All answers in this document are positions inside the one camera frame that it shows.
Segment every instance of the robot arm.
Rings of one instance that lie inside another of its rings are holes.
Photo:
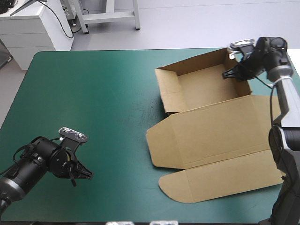
[[[47,171],[58,178],[71,179],[74,187],[75,179],[92,178],[93,173],[75,156],[78,146],[87,142],[87,136],[66,127],[59,133],[60,144],[53,139],[37,137],[17,150],[23,150],[20,160],[16,161],[14,154],[15,164],[0,178],[0,215],[12,202],[23,199]]]
[[[277,90],[280,112],[271,118],[270,148],[279,170],[286,173],[270,219],[260,225],[297,225],[300,219],[300,96],[294,86],[293,70],[287,57],[287,42],[281,37],[261,37],[254,47],[253,40],[229,45],[234,56],[242,53],[242,60],[223,77],[241,81],[256,78],[263,71]]]

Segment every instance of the cardboard box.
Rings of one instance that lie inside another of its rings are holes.
[[[155,69],[165,112],[173,114],[251,94],[248,82],[222,77],[234,67],[227,49]]]
[[[155,166],[184,169],[159,180],[170,198],[195,203],[282,182],[269,143],[268,96],[223,80],[226,49],[156,69],[165,120],[146,134]],[[279,114],[278,102],[273,103]]]

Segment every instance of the green table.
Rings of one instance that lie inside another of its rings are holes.
[[[269,217],[279,185],[194,204],[175,202],[158,187],[159,177],[175,170],[155,168],[146,143],[146,130],[165,117],[154,68],[212,50],[38,53],[0,130],[0,168],[12,164],[18,147],[39,135],[55,138],[66,126],[89,137],[77,155],[95,175],[74,188],[48,173],[3,219],[255,223]],[[250,83],[254,94],[270,93]]]

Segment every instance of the cardboard box flap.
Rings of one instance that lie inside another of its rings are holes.
[[[282,183],[272,153],[250,155],[163,176],[159,187],[170,198],[196,203]]]
[[[162,71],[155,69],[160,95],[166,112],[180,112],[188,110],[185,103],[181,85],[177,74],[173,71]]]
[[[227,55],[227,49],[222,48],[213,52],[208,52],[186,60],[175,62],[164,67],[159,67],[159,69],[174,71],[178,76],[180,76],[182,74],[188,74],[197,70],[223,64],[224,58]]]
[[[250,95],[171,115],[146,137],[155,166],[188,169],[267,150],[269,129],[269,97]]]

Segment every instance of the open cardboard box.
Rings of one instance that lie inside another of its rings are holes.
[[[195,203],[282,182],[268,143],[268,96],[223,80],[236,65],[226,49],[156,69],[170,115],[146,134],[155,166],[184,169],[160,178],[170,198]],[[274,101],[274,114],[279,114]]]

